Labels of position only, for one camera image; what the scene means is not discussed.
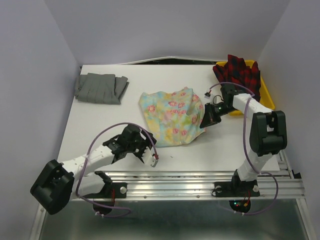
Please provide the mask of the grey pleated skirt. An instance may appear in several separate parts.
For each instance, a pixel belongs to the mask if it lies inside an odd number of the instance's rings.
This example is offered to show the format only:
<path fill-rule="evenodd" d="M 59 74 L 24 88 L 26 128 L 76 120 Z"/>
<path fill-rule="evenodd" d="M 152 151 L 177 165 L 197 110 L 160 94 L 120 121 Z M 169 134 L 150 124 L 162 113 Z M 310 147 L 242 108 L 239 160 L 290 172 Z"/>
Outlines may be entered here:
<path fill-rule="evenodd" d="M 74 97 L 84 103 L 120 105 L 128 78 L 115 74 L 81 74 L 75 80 Z"/>

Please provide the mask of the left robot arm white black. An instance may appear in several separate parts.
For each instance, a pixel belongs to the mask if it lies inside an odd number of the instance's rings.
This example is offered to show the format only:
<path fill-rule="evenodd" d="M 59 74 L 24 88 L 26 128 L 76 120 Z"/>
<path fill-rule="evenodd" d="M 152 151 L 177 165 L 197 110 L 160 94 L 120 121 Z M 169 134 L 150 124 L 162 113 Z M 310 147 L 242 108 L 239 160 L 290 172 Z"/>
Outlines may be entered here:
<path fill-rule="evenodd" d="M 103 142 L 96 149 L 91 143 L 87 153 L 71 160 L 49 161 L 30 189 L 31 195 L 50 215 L 60 212 L 70 200 L 78 198 L 92 204 L 95 215 L 112 218 L 118 210 L 116 198 L 125 198 L 121 189 L 126 183 L 113 183 L 100 171 L 128 154 L 133 154 L 146 166 L 154 168 L 159 160 L 156 139 L 143 127 L 125 122 L 122 133 Z"/>

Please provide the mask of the pastel floral skirt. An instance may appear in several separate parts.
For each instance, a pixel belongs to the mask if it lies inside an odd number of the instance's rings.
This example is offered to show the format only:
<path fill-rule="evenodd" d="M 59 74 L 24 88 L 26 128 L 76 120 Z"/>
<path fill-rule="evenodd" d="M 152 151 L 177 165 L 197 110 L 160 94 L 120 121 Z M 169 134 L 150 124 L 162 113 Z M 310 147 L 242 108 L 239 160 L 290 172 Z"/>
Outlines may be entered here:
<path fill-rule="evenodd" d="M 139 106 L 159 148 L 190 144 L 206 131 L 200 128 L 204 106 L 192 88 L 185 87 L 173 93 L 144 92 Z"/>

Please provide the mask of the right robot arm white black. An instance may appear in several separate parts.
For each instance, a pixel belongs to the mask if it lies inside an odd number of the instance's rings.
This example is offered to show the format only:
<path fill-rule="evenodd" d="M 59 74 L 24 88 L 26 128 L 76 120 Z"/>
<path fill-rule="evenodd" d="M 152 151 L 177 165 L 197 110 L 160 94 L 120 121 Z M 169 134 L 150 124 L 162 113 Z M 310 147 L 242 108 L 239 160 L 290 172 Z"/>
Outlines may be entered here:
<path fill-rule="evenodd" d="M 251 121 L 249 137 L 243 137 L 245 160 L 235 170 L 231 181 L 215 182 L 212 195 L 218 198 L 260 196 L 257 178 L 269 159 L 287 147 L 286 115 L 272 110 L 254 99 L 254 93 L 237 83 L 221 82 L 222 101 L 209 102 L 204 106 L 200 128 L 221 122 L 221 117 L 235 110 L 241 111 L 243 120 Z"/>

